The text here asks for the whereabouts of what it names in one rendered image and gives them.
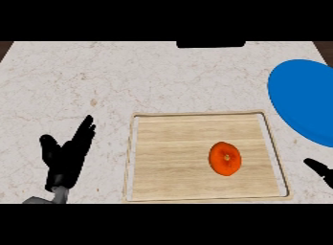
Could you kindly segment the black appliance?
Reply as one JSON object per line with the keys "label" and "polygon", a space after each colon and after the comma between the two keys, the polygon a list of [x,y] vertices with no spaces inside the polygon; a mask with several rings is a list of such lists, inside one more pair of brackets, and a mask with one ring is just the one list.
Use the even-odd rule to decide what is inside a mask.
{"label": "black appliance", "polygon": [[234,48],[243,47],[245,41],[178,41],[180,49],[212,49],[212,48]]}

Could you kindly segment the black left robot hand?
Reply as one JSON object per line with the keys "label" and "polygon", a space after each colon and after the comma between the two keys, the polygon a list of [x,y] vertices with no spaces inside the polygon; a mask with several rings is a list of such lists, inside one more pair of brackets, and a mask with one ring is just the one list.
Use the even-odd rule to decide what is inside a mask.
{"label": "black left robot hand", "polygon": [[41,156],[48,166],[47,191],[57,187],[71,189],[77,185],[84,167],[84,158],[96,135],[94,129],[93,117],[87,115],[72,139],[63,145],[57,143],[51,135],[41,136]]}

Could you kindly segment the blue plate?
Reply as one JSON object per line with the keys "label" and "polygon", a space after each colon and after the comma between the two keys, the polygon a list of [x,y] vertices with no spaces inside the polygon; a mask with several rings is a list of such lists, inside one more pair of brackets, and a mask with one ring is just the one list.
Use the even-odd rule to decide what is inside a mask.
{"label": "blue plate", "polygon": [[333,147],[333,68],[308,59],[287,60],[270,73],[267,90],[289,127]]}

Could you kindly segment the pale wooden tray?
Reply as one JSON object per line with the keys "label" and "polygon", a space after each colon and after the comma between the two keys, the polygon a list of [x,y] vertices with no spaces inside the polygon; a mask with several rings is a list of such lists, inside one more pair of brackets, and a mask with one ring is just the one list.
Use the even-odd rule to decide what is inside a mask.
{"label": "pale wooden tray", "polygon": [[[209,164],[212,146],[242,155],[228,176]],[[121,201],[224,203],[292,198],[285,167],[261,110],[221,113],[136,113],[131,116]]]}

